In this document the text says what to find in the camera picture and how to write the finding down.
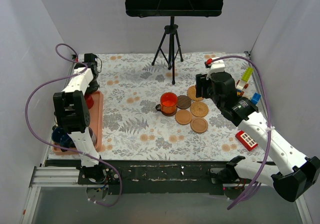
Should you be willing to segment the dark walnut coaster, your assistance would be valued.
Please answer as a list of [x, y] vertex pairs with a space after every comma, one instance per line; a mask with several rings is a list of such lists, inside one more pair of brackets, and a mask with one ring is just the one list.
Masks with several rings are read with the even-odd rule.
[[179, 95], [177, 97], [177, 107], [181, 110], [188, 109], [192, 104], [192, 100], [187, 95]]
[[174, 112], [172, 112], [172, 113], [165, 113], [165, 112], [163, 112], [163, 111], [161, 111], [161, 113], [162, 113], [164, 116], [166, 116], [166, 117], [172, 117], [172, 116], [174, 116], [174, 115], [177, 113], [177, 109], [176, 109]]

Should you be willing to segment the red cup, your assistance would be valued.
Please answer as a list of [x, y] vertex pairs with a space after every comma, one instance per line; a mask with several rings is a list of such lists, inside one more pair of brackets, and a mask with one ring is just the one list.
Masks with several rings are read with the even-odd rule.
[[85, 94], [84, 95], [84, 99], [85, 99], [85, 102], [86, 102], [86, 105], [87, 105], [88, 109], [91, 109], [94, 106], [94, 100], [92, 98], [92, 95], [91, 94]]

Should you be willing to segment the light wooden coaster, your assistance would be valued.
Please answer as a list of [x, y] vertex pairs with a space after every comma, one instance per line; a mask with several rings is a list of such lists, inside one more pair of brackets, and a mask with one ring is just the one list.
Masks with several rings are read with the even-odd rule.
[[195, 117], [190, 122], [191, 129], [196, 133], [204, 133], [208, 130], [208, 122], [202, 117]]
[[180, 125], [187, 125], [192, 121], [192, 119], [193, 116], [191, 112], [186, 109], [181, 109], [175, 114], [175, 120]]

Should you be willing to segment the orange cup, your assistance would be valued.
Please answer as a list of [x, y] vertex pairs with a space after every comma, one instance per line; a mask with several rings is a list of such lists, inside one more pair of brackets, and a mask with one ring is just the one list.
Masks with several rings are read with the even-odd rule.
[[165, 92], [160, 97], [160, 104], [155, 106], [157, 111], [167, 114], [173, 113], [177, 109], [178, 97], [173, 92]]

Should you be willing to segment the lilac purple cup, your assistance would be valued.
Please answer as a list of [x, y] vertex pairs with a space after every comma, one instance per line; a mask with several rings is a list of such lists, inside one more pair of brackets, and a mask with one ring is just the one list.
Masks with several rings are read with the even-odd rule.
[[96, 134], [94, 133], [94, 131], [92, 130], [91, 127], [89, 127], [88, 129], [89, 129], [89, 134], [90, 134], [90, 138], [92, 140], [92, 143], [93, 143], [94, 146], [96, 146], [97, 145], [97, 136], [96, 136]]

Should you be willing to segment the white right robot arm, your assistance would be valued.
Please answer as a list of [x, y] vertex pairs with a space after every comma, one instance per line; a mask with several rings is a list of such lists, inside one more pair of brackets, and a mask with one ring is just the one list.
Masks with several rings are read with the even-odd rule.
[[225, 168], [211, 177], [217, 182], [237, 183], [241, 179], [268, 185], [286, 201], [295, 202], [314, 185], [320, 174], [318, 157], [307, 157], [284, 139], [258, 107], [248, 98], [237, 94], [235, 80], [223, 71], [197, 74], [196, 97], [211, 99], [223, 117], [248, 134], [264, 150], [274, 165], [234, 157]]

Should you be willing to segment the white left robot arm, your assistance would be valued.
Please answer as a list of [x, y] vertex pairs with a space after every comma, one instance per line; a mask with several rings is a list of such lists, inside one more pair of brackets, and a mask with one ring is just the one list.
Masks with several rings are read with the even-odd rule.
[[84, 177], [92, 183], [101, 184], [107, 175], [103, 164], [98, 161], [101, 156], [92, 140], [96, 134], [89, 127], [91, 116], [85, 100], [85, 94], [91, 94], [99, 87], [97, 58], [93, 53], [84, 54], [84, 62], [76, 64], [73, 69], [75, 76], [61, 92], [53, 95], [53, 104], [58, 126], [81, 152], [80, 170]]

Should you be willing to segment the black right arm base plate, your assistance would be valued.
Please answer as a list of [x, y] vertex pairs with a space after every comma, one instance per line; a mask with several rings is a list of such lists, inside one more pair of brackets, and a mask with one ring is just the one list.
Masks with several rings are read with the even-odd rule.
[[242, 182], [246, 180], [247, 183], [251, 181], [249, 178], [240, 177], [233, 168], [226, 167], [210, 168], [209, 176], [214, 184], [231, 184], [237, 182], [237, 180]]

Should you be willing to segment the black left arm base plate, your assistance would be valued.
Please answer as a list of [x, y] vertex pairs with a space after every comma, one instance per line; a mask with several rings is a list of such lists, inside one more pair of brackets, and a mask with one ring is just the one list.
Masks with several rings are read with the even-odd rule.
[[79, 185], [119, 185], [119, 176], [120, 175], [110, 167], [94, 173], [84, 172], [80, 168], [77, 183]]

